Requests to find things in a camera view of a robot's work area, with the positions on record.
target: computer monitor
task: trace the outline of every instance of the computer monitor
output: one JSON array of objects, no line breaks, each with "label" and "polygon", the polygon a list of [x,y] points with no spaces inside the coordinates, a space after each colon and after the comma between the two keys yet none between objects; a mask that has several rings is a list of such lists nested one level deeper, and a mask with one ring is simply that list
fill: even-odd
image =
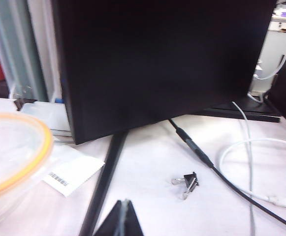
[{"label": "computer monitor", "polygon": [[77,144],[245,96],[275,0],[53,0]]}]

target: barcode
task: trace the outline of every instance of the barcode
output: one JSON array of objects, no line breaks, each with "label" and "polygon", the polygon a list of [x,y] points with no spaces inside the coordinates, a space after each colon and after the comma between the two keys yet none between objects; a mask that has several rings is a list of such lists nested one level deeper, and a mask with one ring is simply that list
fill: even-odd
[{"label": "barcode", "polygon": [[57,174],[55,174],[53,172],[51,172],[49,174],[49,176],[51,176],[53,179],[57,180],[60,184],[62,184],[64,186],[68,185],[68,183],[64,179],[60,178]]}]

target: cable plug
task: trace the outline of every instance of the cable plug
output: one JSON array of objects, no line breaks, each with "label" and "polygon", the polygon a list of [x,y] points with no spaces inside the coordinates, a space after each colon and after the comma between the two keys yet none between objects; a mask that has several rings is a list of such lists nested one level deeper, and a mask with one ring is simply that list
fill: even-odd
[{"label": "cable plug", "polygon": [[269,196],[269,202],[278,207],[286,207],[286,197]]}]

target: white cable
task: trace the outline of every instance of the white cable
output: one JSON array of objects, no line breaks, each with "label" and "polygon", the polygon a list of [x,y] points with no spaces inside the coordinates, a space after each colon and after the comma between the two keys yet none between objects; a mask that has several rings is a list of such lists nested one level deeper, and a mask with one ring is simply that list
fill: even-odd
[{"label": "white cable", "polygon": [[[251,132],[250,132],[249,123],[248,123],[248,119],[246,117],[246,114],[241,110],[241,108],[235,102],[232,102],[232,104],[240,111],[241,115],[245,119],[245,124],[246,124],[246,128],[247,128],[247,136],[248,136],[248,139],[250,139],[251,138]],[[248,143],[247,150],[248,150],[248,161],[249,161],[249,191],[252,192],[252,190],[253,190],[253,156],[252,156],[251,142]],[[250,235],[255,236],[255,220],[254,220],[254,213],[253,213],[253,205],[252,204],[249,205],[249,211],[250,211],[250,228],[251,228]]]},{"label": "white cable", "polygon": [[256,74],[254,74],[254,75],[253,75],[253,78],[254,78],[254,79],[257,79],[257,80],[267,80],[267,79],[272,78],[274,75],[276,75],[277,72],[280,71],[280,69],[281,69],[281,67],[284,65],[285,61],[286,61],[286,55],[284,55],[284,57],[283,57],[283,59],[282,59],[280,65],[279,65],[279,66],[276,68],[276,70],[273,71],[271,74],[269,74],[268,76],[266,76],[266,77],[264,77],[264,78],[259,78]]},{"label": "white cable", "polygon": [[276,4],[281,4],[281,3],[283,3],[283,2],[286,2],[286,0],[277,0],[277,1],[276,1]]},{"label": "white cable", "polygon": [[[220,159],[219,159],[219,169],[220,172],[223,173],[222,169],[223,169],[223,161],[226,157],[226,155],[235,147],[238,146],[240,144],[244,144],[244,143],[249,143],[249,142],[261,142],[261,141],[270,141],[270,142],[277,142],[277,143],[283,143],[286,144],[285,140],[280,140],[280,139],[273,139],[273,138],[260,138],[260,139],[247,139],[247,140],[243,140],[237,143],[232,144],[231,146],[229,146],[221,155]],[[266,195],[262,195],[262,194],[256,194],[253,191],[241,188],[240,186],[237,186],[241,191],[255,197],[258,198],[260,200],[264,200],[267,202],[271,202],[277,206],[280,207],[286,207],[286,198],[285,197],[279,197],[279,196],[266,196]]]},{"label": "white cable", "polygon": [[248,92],[247,93],[247,96],[251,99],[251,100],[253,100],[254,102],[257,102],[257,103],[263,103],[263,96],[261,95],[260,96],[260,100],[257,100],[256,98],[254,98],[251,94],[250,94],[250,92]]}]

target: binder clip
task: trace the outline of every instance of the binder clip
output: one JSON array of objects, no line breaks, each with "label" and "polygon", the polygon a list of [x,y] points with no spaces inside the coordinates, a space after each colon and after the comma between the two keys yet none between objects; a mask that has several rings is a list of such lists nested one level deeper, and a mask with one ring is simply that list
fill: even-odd
[{"label": "binder clip", "polygon": [[171,183],[173,185],[185,183],[187,186],[187,190],[182,194],[182,198],[185,200],[187,199],[188,195],[195,189],[196,186],[198,186],[198,180],[196,173],[193,172],[190,175],[185,175],[184,178],[173,178],[171,180]]}]

